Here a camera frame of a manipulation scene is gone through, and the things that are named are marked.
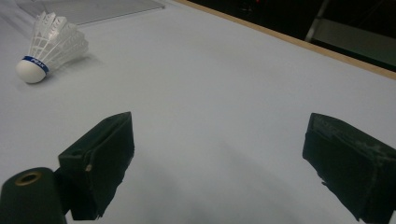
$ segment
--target wooden edge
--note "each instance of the wooden edge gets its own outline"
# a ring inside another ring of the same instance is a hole
[[[332,50],[329,50],[329,49],[325,49],[325,48],[310,44],[308,42],[305,42],[303,40],[291,37],[289,35],[281,34],[279,32],[270,30],[270,29],[262,27],[260,25],[251,23],[249,21],[243,21],[243,20],[238,19],[236,17],[227,15],[225,13],[216,11],[216,10],[208,8],[208,7],[200,6],[198,4],[195,4],[193,2],[189,2],[187,0],[175,0],[175,1],[178,2],[178,3],[181,3],[183,5],[186,5],[188,7],[193,7],[193,8],[202,10],[204,12],[210,13],[212,15],[221,17],[223,19],[239,23],[241,25],[244,25],[244,26],[247,26],[247,27],[249,27],[251,29],[257,30],[259,32],[274,36],[274,37],[279,38],[281,40],[287,41],[287,42],[289,42],[291,44],[297,45],[299,47],[302,47],[302,48],[305,48],[305,49],[309,49],[309,50],[312,50],[312,51],[317,52],[319,54],[334,58],[335,60],[341,61],[343,63],[349,63],[349,64],[357,66],[359,68],[362,68],[362,69],[368,70],[370,72],[379,74],[380,76],[388,77],[388,78],[396,80],[396,72],[389,71],[388,69],[385,69],[385,68],[382,68],[382,67],[378,67],[378,66],[375,66],[373,64],[366,63],[366,62],[363,62],[363,61],[348,57],[348,56],[346,56],[344,54],[340,54],[340,53],[337,53],[335,51],[332,51]]]

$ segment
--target shuttlecock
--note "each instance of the shuttlecock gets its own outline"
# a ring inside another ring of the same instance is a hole
[[[23,81],[36,83],[87,50],[88,41],[75,24],[43,12],[35,21],[29,53],[17,64],[17,73]]]

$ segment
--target badminton shuttlecock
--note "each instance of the badminton shuttlecock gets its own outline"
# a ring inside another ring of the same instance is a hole
[[[43,12],[35,21],[28,55],[17,64],[17,73],[27,83],[41,81],[88,50],[88,41],[65,17]]]

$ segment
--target blue band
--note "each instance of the blue band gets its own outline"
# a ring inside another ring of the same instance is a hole
[[[40,60],[38,60],[34,57],[24,56],[22,59],[25,61],[31,62],[31,63],[35,63],[37,66],[39,66],[41,69],[43,69],[46,74],[50,71],[45,64],[43,64]]]

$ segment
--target white table surface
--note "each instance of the white table surface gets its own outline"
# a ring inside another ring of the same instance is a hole
[[[95,223],[357,223],[303,160],[306,126],[321,113],[396,147],[396,81],[164,3],[81,26],[86,57],[36,85],[15,74],[33,18],[0,3],[0,182],[132,111],[135,156]]]

